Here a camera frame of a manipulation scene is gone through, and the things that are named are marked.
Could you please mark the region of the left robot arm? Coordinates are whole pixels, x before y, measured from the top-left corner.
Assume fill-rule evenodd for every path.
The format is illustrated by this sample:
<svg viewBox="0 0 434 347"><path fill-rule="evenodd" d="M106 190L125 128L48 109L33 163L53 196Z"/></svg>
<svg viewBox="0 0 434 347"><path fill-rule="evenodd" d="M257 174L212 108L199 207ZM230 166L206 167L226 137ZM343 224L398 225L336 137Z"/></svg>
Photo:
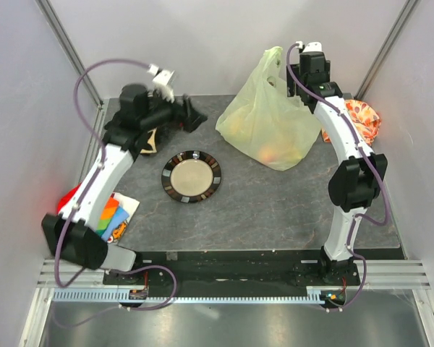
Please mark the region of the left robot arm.
<svg viewBox="0 0 434 347"><path fill-rule="evenodd" d="M156 132L161 127L175 126L191 133L207 119L186 95L181 101L167 101L145 85L124 86L119 110L104 127L102 145L89 173L63 208L55 215L46 214L41 222L50 253L91 270L105 267L113 257L119 276L128 284L139 283L145 272L135 261L135 252L122 247L112 251L96 233L106 203L137 158L155 152Z"/></svg>

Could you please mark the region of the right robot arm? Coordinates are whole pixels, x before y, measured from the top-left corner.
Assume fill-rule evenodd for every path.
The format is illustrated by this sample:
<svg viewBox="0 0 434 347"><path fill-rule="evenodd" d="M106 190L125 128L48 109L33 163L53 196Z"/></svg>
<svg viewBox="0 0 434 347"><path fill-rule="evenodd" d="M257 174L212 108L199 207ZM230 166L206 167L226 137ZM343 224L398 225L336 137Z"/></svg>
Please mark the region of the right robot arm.
<svg viewBox="0 0 434 347"><path fill-rule="evenodd" d="M390 220L388 195L383 178L388 166L384 154L376 154L363 140L349 113L339 86L330 80L331 63L319 43L299 49L299 62L288 63L288 95L298 96L329 136L339 163L328 182L334 206L333 222L320 251L318 279L334 284L343 275L342 266L356 256L354 241L361 220L384 226Z"/></svg>

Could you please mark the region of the black rimmed ceramic plate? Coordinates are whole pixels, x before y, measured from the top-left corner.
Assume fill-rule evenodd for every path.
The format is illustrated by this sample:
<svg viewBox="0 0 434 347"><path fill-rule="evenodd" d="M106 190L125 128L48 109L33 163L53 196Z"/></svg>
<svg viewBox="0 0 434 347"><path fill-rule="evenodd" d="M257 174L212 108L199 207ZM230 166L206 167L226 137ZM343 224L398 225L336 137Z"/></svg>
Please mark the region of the black rimmed ceramic plate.
<svg viewBox="0 0 434 347"><path fill-rule="evenodd" d="M187 150L173 156L163 167L161 184L173 200L192 204L214 195L223 180L219 162L200 150Z"/></svg>

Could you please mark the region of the pale green plastic bag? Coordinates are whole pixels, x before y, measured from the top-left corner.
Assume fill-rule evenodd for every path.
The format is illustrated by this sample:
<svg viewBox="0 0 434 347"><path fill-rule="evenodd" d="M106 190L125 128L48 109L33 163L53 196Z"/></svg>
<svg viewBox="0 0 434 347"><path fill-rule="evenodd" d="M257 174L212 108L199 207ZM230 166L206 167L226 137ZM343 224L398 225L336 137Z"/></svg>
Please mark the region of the pale green plastic bag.
<svg viewBox="0 0 434 347"><path fill-rule="evenodd" d="M283 48L264 51L258 65L233 101L219 116L216 131L233 147L258 161L266 144L284 149L284 163L270 167L285 171L297 165L320 134L320 122L297 96L286 95L287 83L280 78L284 69Z"/></svg>

